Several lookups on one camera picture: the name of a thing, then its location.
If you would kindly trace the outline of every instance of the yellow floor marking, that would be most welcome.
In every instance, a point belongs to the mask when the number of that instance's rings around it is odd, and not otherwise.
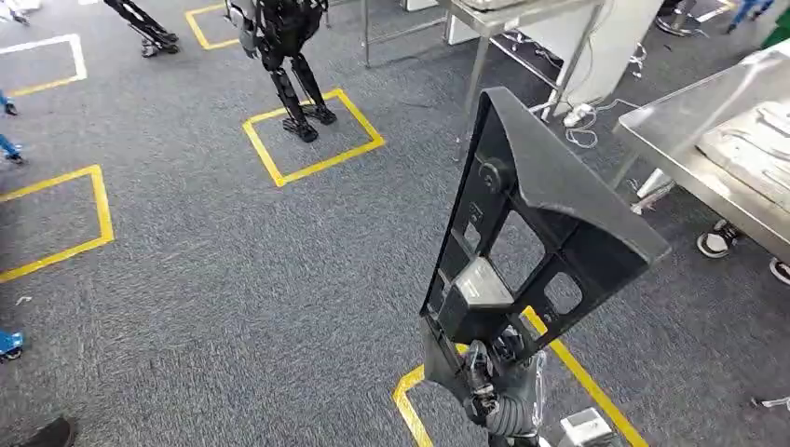
[[[189,27],[192,28],[192,33],[195,34],[195,38],[200,43],[200,46],[203,49],[217,49],[217,48],[224,48],[229,47],[231,45],[235,45],[238,43],[238,39],[230,39],[225,40],[224,42],[220,42],[218,44],[213,44],[209,42],[209,39],[206,38],[206,35],[203,34],[203,31],[198,26],[198,22],[195,20],[195,16],[197,14],[202,14],[204,12],[216,11],[217,9],[225,9],[225,4],[220,3],[218,5],[211,5],[210,7],[202,7],[199,9],[192,9],[191,11],[186,11],[184,13],[184,17],[186,18],[186,22],[189,23]]]
[[[535,329],[542,335],[546,333],[546,325],[543,324],[543,320],[538,317],[532,307],[528,307],[522,315],[526,315],[526,318],[529,319],[529,322],[535,326]],[[622,436],[631,443],[632,446],[635,447],[647,447],[647,442],[642,438],[636,428],[634,428],[628,419],[620,412],[620,410],[612,403],[612,400],[609,396],[604,393],[598,384],[595,383],[593,378],[590,374],[581,366],[578,360],[571,355],[570,351],[568,351],[567,347],[561,342],[559,339],[554,340],[549,346],[552,347],[554,354],[563,361],[565,366],[568,370],[570,370],[573,375],[576,377],[581,383],[581,386],[587,390],[587,393],[590,397],[595,400],[595,403],[601,407],[601,410],[609,416],[609,419],[612,423],[617,426],[622,433]]]
[[[85,57],[82,54],[82,45],[80,43],[79,35],[77,34],[59,35],[57,37],[51,37],[49,39],[15,45],[13,47],[0,48],[0,54],[15,53],[18,51],[25,51],[28,49],[44,47],[47,45],[61,44],[61,43],[69,44],[69,47],[71,47],[72,49],[72,57],[74,58],[74,62],[75,62],[75,75],[66,77],[64,79],[58,79],[56,81],[39,84],[37,86],[17,88],[13,91],[9,91],[8,96],[29,95],[31,93],[36,93],[37,91],[64,86],[66,84],[71,84],[72,82],[81,81],[87,78],[88,69],[85,67]]]
[[[76,247],[72,247],[70,249],[66,249],[59,253],[49,255],[45,258],[39,259],[38,261],[34,261],[32,263],[23,265],[21,267],[17,267],[12,270],[8,270],[6,272],[0,273],[0,284],[4,282],[8,282],[11,279],[19,278],[29,273],[33,273],[34,271],[40,268],[44,268],[47,265],[59,263],[60,261],[70,258],[83,251],[95,249],[115,239],[115,235],[113,232],[113,223],[110,218],[110,206],[107,201],[107,192],[104,188],[102,169],[99,167],[99,165],[88,166],[87,168],[75,170],[74,172],[63,174],[60,177],[44,180],[43,182],[32,184],[30,186],[26,186],[24,188],[18,189],[17,191],[1,195],[0,203],[8,202],[9,200],[26,196],[28,194],[41,191],[42,189],[49,188],[50,186],[54,186],[59,183],[68,182],[70,180],[76,179],[78,177],[82,177],[84,175],[90,176],[90,180],[93,185],[93,198],[96,201],[96,215],[97,215],[97,219],[99,220],[99,233],[100,233],[99,237],[93,240],[89,240],[88,242],[79,244]]]
[[[402,377],[398,385],[395,386],[395,391],[392,392],[392,399],[395,400],[395,405],[398,407],[398,410],[401,411],[403,421],[406,422],[406,426],[409,427],[409,431],[412,432],[412,436],[415,438],[417,445],[419,447],[432,447],[433,442],[430,441],[425,426],[417,415],[415,407],[412,406],[409,397],[406,396],[406,391],[412,389],[424,379],[425,366],[420,365],[414,368]]]
[[[543,334],[547,331],[546,325],[531,307],[528,307],[522,313],[522,316],[525,316],[529,322],[535,326],[535,329],[537,329],[540,334]],[[592,399],[595,400],[604,413],[609,416],[609,419],[620,430],[622,436],[624,436],[625,439],[634,447],[647,447],[647,442],[642,438],[639,432],[636,431],[628,419],[626,419],[625,416],[620,412],[617,406],[612,403],[611,399],[606,395],[606,393],[604,393],[601,387],[595,383],[590,374],[581,366],[579,361],[573,357],[565,345],[563,345],[563,343],[559,340],[554,340],[549,346],[552,348],[557,357],[565,364],[567,369],[573,373],[584,389],[587,390],[587,393],[590,395],[590,397],[592,397]],[[458,352],[463,352],[466,347],[463,345],[456,345],[456,348],[458,349]],[[403,378],[401,378],[401,380],[398,382],[398,385],[395,386],[395,390],[392,392],[392,399],[395,401],[395,405],[401,412],[401,416],[403,417],[403,421],[406,423],[406,426],[409,427],[409,431],[412,432],[412,436],[414,436],[417,446],[432,447],[433,442],[428,436],[428,431],[426,431],[425,425],[423,425],[422,420],[420,420],[419,416],[415,412],[415,408],[412,406],[412,402],[409,400],[406,394],[410,389],[415,387],[424,379],[425,367],[424,365],[419,365],[407,373]]]
[[[354,119],[356,119],[360,123],[363,129],[365,129],[365,132],[368,134],[371,140],[361,146],[357,146],[352,149],[349,149],[342,154],[338,154],[336,156],[333,156],[332,158],[328,158],[326,160],[320,161],[316,164],[310,165],[306,168],[302,168],[290,174],[283,175],[279,171],[271,155],[266,150],[264,143],[261,141],[261,137],[258,135],[258,133],[255,131],[253,127],[255,123],[258,123],[265,119],[269,119],[279,115],[285,115],[287,112],[284,107],[274,110],[272,112],[267,112],[262,115],[253,116],[252,118],[245,121],[244,124],[241,126],[244,129],[244,131],[247,133],[247,135],[250,137],[252,146],[255,148],[255,151],[258,153],[258,156],[261,157],[261,162],[264,163],[266,170],[268,170],[269,175],[271,176],[272,180],[274,180],[274,183],[277,186],[283,186],[285,183],[293,182],[294,180],[299,180],[310,174],[314,174],[320,170],[327,169],[338,163],[342,163],[343,161],[346,161],[354,156],[358,156],[366,152],[370,152],[375,148],[384,145],[384,143],[386,142],[384,138],[382,138],[381,135],[378,133],[378,131],[376,131],[373,125],[371,125],[370,121],[368,121],[368,119],[362,114],[362,112],[360,112],[360,109],[357,108],[357,106],[353,102],[351,102],[351,99],[348,98],[348,96],[342,89],[336,88],[330,91],[329,93],[325,93],[323,95],[324,100],[330,100],[331,98],[337,98],[338,100],[340,100],[340,102],[343,103],[344,106],[346,106],[348,111],[351,112],[351,115],[354,116]]]

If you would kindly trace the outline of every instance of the robot leg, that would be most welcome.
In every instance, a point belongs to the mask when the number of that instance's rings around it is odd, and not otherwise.
[[[289,115],[282,121],[282,128],[296,134],[303,142],[315,141],[319,138],[319,133],[307,123],[302,106],[299,105],[299,97],[293,91],[293,85],[291,85],[288,74],[285,73],[282,67],[278,67],[271,71],[271,77],[277,88],[277,96],[279,96],[279,100],[282,101]]]
[[[131,0],[125,0],[125,3],[134,11],[135,14],[140,16],[145,23],[150,26],[153,30],[156,30],[165,40],[168,40],[172,43],[178,42],[178,36],[175,33],[168,33],[168,30],[165,29],[164,26],[160,25],[158,21],[154,20],[151,16],[149,16],[142,8],[138,7],[134,4]]]
[[[313,76],[313,72],[310,70],[310,66],[302,53],[297,54],[291,60],[291,69],[296,74],[296,78],[299,79],[299,84],[302,85],[307,95],[313,100],[313,104],[303,107],[305,115],[318,119],[323,125],[335,122],[337,116],[326,106],[326,102],[320,94],[319,83],[316,82],[316,78]]]
[[[160,25],[131,0],[104,0],[104,3],[126,19],[129,27],[143,37],[144,58],[154,57],[160,50],[170,54],[179,52],[178,46],[175,45],[178,37],[175,34],[160,32]]]

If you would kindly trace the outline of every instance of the black humanoid robot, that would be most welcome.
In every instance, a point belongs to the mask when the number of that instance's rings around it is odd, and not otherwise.
[[[162,25],[145,13],[131,0],[104,0],[121,17],[129,22],[129,27],[143,37],[144,58],[153,58],[159,51],[169,54],[179,52],[176,45],[178,36],[169,33]]]
[[[247,56],[254,59],[261,52],[264,68],[271,74],[277,95],[288,111],[283,128],[304,142],[317,139],[318,132],[306,118],[310,116],[329,125],[337,117],[327,108],[301,51],[307,39],[319,29],[327,0],[225,0],[225,5],[227,18],[238,28],[238,40]],[[292,58],[291,68],[312,104],[299,104],[291,80],[282,68],[286,57]]]

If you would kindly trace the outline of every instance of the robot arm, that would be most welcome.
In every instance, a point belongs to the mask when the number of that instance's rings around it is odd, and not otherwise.
[[[225,0],[227,19],[238,28],[238,40],[250,59],[258,55],[258,38],[255,29],[256,4],[253,0]]]

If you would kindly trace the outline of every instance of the blue robot part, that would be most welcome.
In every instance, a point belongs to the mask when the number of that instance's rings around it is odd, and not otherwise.
[[[0,331],[0,363],[5,360],[18,359],[22,355],[22,332]]]

